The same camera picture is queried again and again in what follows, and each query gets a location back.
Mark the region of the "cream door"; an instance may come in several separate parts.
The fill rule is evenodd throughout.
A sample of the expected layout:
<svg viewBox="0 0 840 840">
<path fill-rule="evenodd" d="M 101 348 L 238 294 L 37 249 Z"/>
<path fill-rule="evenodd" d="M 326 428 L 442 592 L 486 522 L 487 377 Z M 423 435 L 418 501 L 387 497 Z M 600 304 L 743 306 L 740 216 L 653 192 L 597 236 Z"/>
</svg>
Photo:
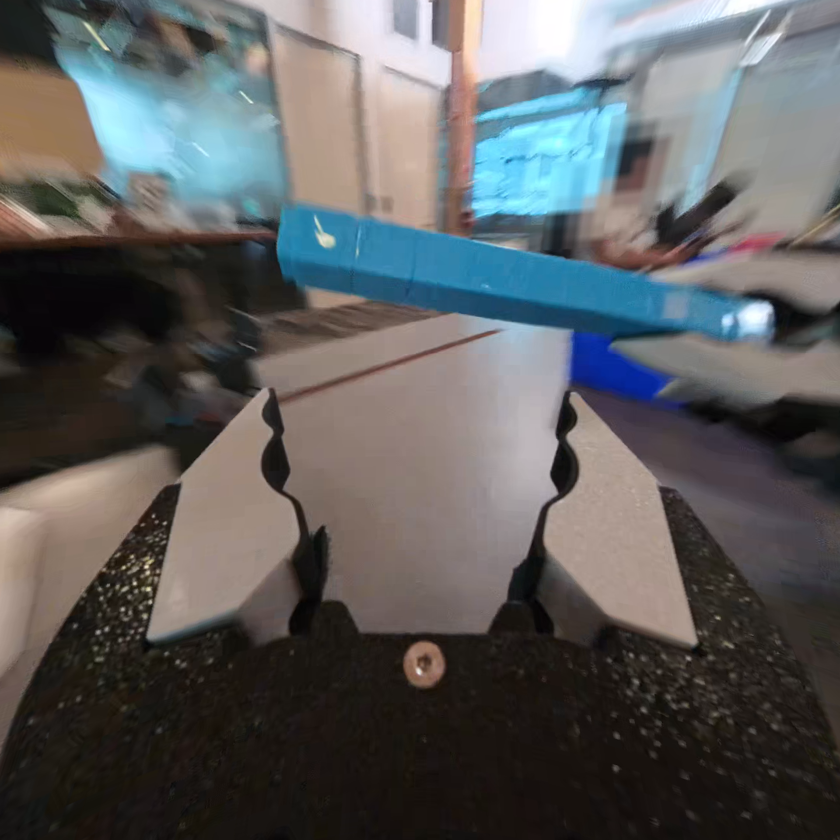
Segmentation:
<svg viewBox="0 0 840 840">
<path fill-rule="evenodd" d="M 281 24 L 273 49 L 290 196 L 362 213 L 368 175 L 361 58 Z"/>
<path fill-rule="evenodd" d="M 379 207 L 384 220 L 435 229 L 441 90 L 391 68 L 376 88 Z"/>
</svg>

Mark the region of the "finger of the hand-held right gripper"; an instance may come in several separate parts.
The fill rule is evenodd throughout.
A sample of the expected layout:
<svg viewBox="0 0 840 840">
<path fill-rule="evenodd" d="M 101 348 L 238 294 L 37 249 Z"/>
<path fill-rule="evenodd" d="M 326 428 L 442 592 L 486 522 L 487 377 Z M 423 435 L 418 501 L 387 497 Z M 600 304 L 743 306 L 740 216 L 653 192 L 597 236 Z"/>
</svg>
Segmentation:
<svg viewBox="0 0 840 840">
<path fill-rule="evenodd" d="M 763 251 L 699 259 L 658 270 L 651 277 L 745 298 L 782 301 L 813 315 L 828 313 L 839 302 L 837 251 Z"/>
<path fill-rule="evenodd" d="M 674 403 L 839 404 L 838 327 L 806 328 L 781 343 L 724 343 L 689 333 L 620 339 L 616 352 L 668 377 L 657 396 Z"/>
</svg>

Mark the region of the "wooden post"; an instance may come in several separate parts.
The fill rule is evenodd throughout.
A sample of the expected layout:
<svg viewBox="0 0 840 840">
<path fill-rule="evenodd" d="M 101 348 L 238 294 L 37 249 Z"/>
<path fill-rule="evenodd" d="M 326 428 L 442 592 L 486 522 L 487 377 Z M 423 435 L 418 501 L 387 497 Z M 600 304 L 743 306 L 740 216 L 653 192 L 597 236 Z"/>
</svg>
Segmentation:
<svg viewBox="0 0 840 840">
<path fill-rule="evenodd" d="M 474 169 L 481 26 L 481 1 L 448 2 L 451 67 L 444 221 L 446 232 L 456 236 L 467 236 L 469 232 L 467 200 Z"/>
</svg>

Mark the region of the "light blue segmented bar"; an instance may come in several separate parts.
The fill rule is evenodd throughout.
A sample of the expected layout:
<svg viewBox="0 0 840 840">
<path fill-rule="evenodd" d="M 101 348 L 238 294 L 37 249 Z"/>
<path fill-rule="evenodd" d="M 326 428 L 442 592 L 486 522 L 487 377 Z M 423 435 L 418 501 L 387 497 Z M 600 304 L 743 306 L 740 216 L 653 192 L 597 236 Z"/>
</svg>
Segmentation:
<svg viewBox="0 0 840 840">
<path fill-rule="evenodd" d="M 281 273 L 300 287 L 613 339 L 770 340 L 767 301 L 301 203 L 281 208 Z"/>
</svg>

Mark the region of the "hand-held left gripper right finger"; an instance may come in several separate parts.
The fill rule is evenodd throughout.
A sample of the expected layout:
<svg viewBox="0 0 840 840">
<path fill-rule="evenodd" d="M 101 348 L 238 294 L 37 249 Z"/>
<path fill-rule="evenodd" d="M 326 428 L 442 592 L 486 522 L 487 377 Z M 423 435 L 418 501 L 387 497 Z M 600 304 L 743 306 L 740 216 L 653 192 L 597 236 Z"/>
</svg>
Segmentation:
<svg viewBox="0 0 840 840">
<path fill-rule="evenodd" d="M 541 633 L 593 647 L 624 631 L 683 650 L 698 635 L 660 486 L 582 395 L 567 391 L 538 515 L 508 600 Z"/>
</svg>

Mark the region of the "blue bin with tag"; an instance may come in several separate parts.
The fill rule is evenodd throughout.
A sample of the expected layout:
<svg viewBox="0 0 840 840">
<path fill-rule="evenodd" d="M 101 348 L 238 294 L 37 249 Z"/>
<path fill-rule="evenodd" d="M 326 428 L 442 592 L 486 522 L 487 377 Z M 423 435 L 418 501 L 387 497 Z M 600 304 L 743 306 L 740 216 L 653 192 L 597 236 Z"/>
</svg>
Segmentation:
<svg viewBox="0 0 840 840">
<path fill-rule="evenodd" d="M 611 341 L 589 332 L 570 338 L 570 379 L 574 386 L 620 396 L 639 403 L 677 409 L 685 403 L 660 395 L 671 378 L 611 349 Z"/>
</svg>

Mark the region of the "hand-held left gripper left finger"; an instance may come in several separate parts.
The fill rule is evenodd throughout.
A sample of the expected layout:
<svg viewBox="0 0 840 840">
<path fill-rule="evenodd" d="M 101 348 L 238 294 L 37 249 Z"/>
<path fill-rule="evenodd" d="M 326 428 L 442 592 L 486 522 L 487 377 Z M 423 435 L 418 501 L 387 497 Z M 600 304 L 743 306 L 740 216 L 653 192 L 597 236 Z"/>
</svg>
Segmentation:
<svg viewBox="0 0 840 840">
<path fill-rule="evenodd" d="M 229 627 L 255 646 L 307 632 L 329 575 L 329 533 L 289 492 L 284 433 L 266 388 L 182 475 L 150 646 Z"/>
</svg>

